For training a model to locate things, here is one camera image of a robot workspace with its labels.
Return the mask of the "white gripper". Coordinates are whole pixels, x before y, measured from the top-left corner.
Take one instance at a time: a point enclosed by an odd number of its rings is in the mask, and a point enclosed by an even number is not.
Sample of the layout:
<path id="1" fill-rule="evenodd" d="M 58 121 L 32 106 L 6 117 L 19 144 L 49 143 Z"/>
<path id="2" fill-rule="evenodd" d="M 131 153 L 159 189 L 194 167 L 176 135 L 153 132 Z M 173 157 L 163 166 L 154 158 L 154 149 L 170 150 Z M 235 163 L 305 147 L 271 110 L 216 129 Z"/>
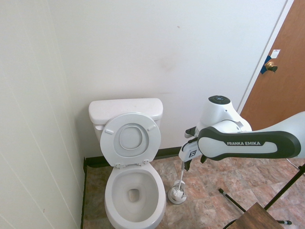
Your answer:
<path id="1" fill-rule="evenodd" d="M 184 170 L 189 171 L 190 169 L 190 163 L 192 161 L 192 159 L 201 156 L 202 153 L 198 148 L 198 138 L 193 138 L 191 140 L 189 140 L 188 142 L 186 142 L 182 148 L 180 149 L 179 152 L 179 158 L 182 161 L 185 161 L 184 164 Z M 207 160 L 207 157 L 202 155 L 200 162 L 204 163 Z"/>

